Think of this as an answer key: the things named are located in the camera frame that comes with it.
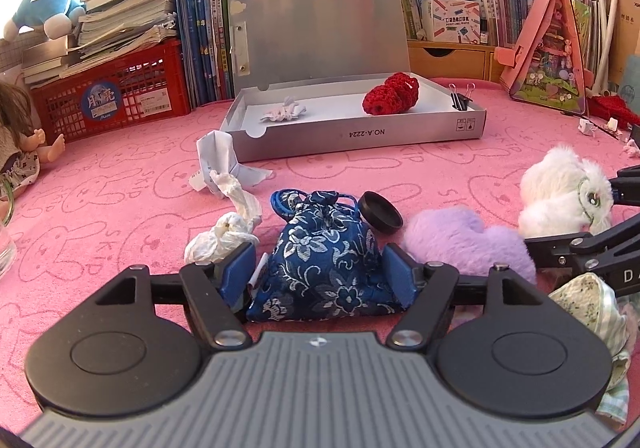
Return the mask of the green patterned cloth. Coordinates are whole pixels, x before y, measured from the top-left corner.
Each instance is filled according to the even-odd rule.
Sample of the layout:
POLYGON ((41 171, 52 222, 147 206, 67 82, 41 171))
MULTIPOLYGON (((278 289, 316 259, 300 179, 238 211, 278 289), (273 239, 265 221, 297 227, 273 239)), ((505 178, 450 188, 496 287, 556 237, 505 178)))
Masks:
POLYGON ((628 370, 637 341, 634 326, 638 320, 634 311, 629 306, 620 306, 612 287, 592 272, 578 275, 552 291, 549 297, 608 347, 612 373, 597 414, 616 428, 621 428, 628 418, 628 370))

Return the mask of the purple fluffy plush heart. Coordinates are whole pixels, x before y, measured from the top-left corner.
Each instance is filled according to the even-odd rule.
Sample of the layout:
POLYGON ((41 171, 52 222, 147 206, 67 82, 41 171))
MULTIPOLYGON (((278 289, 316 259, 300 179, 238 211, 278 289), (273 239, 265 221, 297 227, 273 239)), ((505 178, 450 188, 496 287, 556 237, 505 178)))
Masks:
POLYGON ((464 206, 426 209, 405 226, 400 245, 414 260, 441 261, 462 275, 488 275, 495 264, 508 264, 518 275, 536 283, 536 267, 518 231, 486 226, 464 206))

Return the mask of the white fluffy cat plush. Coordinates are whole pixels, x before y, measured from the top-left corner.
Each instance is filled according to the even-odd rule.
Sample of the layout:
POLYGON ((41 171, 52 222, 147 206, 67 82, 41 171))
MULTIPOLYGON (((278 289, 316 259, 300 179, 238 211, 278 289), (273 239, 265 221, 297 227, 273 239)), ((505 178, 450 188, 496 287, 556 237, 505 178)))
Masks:
POLYGON ((568 145, 557 145, 525 171, 523 209, 518 232, 523 238, 551 237, 612 226, 611 183, 597 163, 583 159, 568 145))

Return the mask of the white tissue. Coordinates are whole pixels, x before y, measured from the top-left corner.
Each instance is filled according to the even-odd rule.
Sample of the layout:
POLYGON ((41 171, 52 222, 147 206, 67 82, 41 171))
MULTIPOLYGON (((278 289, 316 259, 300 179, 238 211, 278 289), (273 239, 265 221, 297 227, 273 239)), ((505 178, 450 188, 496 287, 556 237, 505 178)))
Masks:
POLYGON ((245 243, 258 246, 255 228, 262 222, 262 205, 245 191, 232 174, 209 174, 214 186, 234 205, 234 211, 220 216, 213 228, 196 235, 184 249, 184 262, 215 263, 227 258, 245 243))

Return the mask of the black round lid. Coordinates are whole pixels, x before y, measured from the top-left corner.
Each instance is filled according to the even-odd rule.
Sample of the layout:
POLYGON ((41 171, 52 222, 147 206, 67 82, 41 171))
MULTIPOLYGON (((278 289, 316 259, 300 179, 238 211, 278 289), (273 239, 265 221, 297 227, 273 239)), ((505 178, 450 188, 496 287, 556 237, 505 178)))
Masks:
POLYGON ((379 233, 392 235, 404 225, 398 209, 379 193, 363 193, 358 200, 358 208, 363 219, 379 233))

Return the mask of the blue floral fabric pouch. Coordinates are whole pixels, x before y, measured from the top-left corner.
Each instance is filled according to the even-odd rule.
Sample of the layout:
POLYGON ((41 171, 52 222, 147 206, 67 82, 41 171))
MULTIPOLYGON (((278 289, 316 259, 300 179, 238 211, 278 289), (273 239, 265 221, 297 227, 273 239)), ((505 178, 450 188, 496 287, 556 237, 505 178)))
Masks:
POLYGON ((401 312, 382 267, 384 247, 361 216, 360 197, 273 192, 284 220, 246 312, 252 322, 310 321, 401 312))

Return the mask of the white paper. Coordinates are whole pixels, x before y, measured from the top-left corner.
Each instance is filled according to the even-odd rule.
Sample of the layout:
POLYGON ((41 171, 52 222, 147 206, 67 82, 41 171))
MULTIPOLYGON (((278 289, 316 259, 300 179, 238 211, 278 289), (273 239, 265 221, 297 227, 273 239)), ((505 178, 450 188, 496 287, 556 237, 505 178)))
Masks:
POLYGON ((224 197, 219 188, 220 176, 232 176, 240 182, 243 189, 248 189, 257 186, 272 174, 268 169, 241 164, 234 151, 232 136, 224 131, 212 130, 198 139, 196 154, 200 169, 191 175, 189 185, 198 192, 207 189, 216 197, 224 197))

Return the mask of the red crochet bow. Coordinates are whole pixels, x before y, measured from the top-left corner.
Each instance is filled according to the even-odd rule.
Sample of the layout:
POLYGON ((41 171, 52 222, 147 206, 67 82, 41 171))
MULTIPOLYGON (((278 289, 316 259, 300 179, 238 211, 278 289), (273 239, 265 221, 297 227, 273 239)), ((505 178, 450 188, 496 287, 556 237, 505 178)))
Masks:
POLYGON ((364 96, 362 109, 370 115, 402 114, 411 110, 418 99, 418 80, 405 73, 395 73, 364 96))

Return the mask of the clear glass cup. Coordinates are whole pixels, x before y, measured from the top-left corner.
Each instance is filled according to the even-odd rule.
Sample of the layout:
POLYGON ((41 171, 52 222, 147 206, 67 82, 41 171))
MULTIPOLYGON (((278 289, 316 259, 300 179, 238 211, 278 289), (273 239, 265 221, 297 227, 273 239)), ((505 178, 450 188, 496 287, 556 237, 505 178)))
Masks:
POLYGON ((14 194, 8 179, 2 177, 1 186, 6 195, 6 211, 1 215, 1 253, 0 253, 0 269, 1 275, 5 275, 11 268, 15 256, 16 245, 9 234, 8 226, 14 212, 14 194))

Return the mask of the red plastic basket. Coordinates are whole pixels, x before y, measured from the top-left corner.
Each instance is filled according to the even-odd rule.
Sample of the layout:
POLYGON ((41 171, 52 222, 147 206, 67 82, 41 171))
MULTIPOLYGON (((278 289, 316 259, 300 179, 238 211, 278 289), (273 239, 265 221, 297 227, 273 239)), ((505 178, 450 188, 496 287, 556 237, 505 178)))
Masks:
POLYGON ((34 88, 32 100, 49 141, 63 135, 73 142, 191 111, 176 38, 34 88))

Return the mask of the brown haired baby doll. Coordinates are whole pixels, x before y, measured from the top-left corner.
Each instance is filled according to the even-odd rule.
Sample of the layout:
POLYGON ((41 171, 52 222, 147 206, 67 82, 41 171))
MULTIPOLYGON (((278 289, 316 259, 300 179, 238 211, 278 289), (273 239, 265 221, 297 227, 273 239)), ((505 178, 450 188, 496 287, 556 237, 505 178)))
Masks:
POLYGON ((1 83, 1 200, 18 197, 33 185, 42 164, 55 162, 66 148, 58 135, 52 145, 42 128, 32 123, 28 93, 8 82, 1 83))

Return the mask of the white colourful stationery box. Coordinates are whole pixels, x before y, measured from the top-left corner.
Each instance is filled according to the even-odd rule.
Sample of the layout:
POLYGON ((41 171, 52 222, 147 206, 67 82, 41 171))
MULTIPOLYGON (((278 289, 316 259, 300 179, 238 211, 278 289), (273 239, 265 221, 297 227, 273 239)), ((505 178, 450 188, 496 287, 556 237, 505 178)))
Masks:
POLYGON ((480 7, 470 0, 422 0, 427 41, 480 43, 480 7))

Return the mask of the stack of books on basket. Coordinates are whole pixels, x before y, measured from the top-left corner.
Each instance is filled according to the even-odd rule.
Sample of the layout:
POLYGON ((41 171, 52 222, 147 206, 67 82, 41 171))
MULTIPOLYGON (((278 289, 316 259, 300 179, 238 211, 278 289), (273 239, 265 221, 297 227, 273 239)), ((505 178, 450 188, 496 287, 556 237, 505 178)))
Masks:
POLYGON ((86 14, 73 32, 47 38, 23 52, 26 85, 36 87, 79 74, 175 35, 175 0, 79 1, 86 14))

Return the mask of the row of blue books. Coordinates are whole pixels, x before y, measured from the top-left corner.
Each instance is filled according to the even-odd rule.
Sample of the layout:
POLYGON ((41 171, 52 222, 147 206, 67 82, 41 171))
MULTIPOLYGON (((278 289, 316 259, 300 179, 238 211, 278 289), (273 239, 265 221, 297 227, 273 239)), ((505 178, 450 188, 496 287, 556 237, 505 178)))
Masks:
POLYGON ((175 0, 191 108, 234 97, 228 0, 175 0))

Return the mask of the blue white plush left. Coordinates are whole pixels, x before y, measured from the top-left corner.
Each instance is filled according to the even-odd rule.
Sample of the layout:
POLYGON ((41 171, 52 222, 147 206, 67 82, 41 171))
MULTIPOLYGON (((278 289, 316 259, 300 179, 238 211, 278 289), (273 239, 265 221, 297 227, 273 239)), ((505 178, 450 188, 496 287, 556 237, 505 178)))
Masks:
POLYGON ((85 14, 85 5, 79 0, 22 0, 6 23, 3 38, 14 41, 22 27, 30 27, 43 30, 47 38, 55 40, 73 32, 85 14))

